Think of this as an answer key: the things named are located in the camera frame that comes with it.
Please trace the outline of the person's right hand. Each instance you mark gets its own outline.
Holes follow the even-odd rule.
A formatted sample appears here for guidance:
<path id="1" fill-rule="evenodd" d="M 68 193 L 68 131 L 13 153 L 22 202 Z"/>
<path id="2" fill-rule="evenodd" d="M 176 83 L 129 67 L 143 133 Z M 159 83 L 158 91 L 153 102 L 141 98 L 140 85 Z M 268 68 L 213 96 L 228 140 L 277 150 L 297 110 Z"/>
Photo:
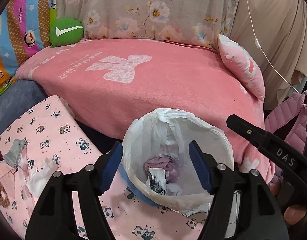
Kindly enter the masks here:
<path id="1" fill-rule="evenodd" d="M 281 182 L 274 183 L 270 187 L 271 193 L 276 196 L 281 189 Z M 288 207 L 284 212 L 284 220 L 289 225 L 295 225 L 301 221 L 307 214 L 307 207 L 300 205 L 292 205 Z"/>

